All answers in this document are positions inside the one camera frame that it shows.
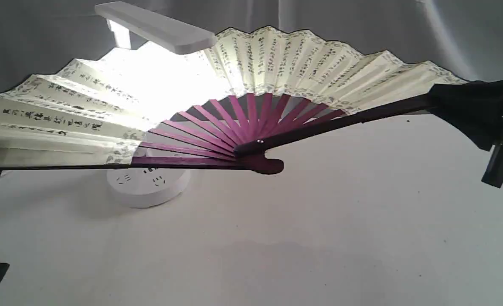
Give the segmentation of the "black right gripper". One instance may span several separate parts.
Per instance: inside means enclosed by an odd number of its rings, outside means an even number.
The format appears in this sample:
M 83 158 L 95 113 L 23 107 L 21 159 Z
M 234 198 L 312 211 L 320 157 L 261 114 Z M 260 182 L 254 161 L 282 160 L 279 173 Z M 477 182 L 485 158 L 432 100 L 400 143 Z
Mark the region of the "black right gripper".
M 434 85 L 426 94 L 430 112 L 456 127 L 479 149 L 494 146 L 481 182 L 503 185 L 503 80 Z

